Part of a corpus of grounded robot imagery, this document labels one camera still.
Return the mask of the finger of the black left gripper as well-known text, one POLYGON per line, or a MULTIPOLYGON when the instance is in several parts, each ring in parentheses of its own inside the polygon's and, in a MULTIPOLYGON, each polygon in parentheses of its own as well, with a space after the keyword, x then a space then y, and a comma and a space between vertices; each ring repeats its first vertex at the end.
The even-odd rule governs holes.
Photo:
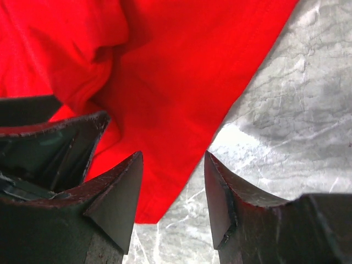
POLYGON ((61 106, 53 95, 1 98, 1 126, 19 127, 45 123, 61 106))
POLYGON ((1 127, 1 197, 52 199, 83 183, 110 118, 104 111, 1 127))

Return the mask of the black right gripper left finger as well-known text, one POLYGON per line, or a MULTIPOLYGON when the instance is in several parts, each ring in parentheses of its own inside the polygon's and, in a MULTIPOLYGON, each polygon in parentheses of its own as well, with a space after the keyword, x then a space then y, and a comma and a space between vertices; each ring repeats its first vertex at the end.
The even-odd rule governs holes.
POLYGON ((1 198, 1 263, 121 263, 143 173, 136 152, 52 199, 1 198))

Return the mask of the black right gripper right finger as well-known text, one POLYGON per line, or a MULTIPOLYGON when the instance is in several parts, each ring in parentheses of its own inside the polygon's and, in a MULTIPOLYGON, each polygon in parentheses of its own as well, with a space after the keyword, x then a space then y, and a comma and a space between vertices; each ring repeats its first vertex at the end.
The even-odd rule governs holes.
POLYGON ((221 263, 351 263, 351 195, 310 193, 288 201, 205 153, 213 247, 221 263))

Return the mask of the red t shirt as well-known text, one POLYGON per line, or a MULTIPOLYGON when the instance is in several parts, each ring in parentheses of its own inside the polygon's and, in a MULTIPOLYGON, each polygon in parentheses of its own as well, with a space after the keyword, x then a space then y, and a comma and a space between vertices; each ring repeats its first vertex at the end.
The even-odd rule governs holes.
POLYGON ((144 156, 136 223, 184 189, 296 1, 1 1, 1 96, 54 95, 51 121, 105 110, 89 179, 144 156))

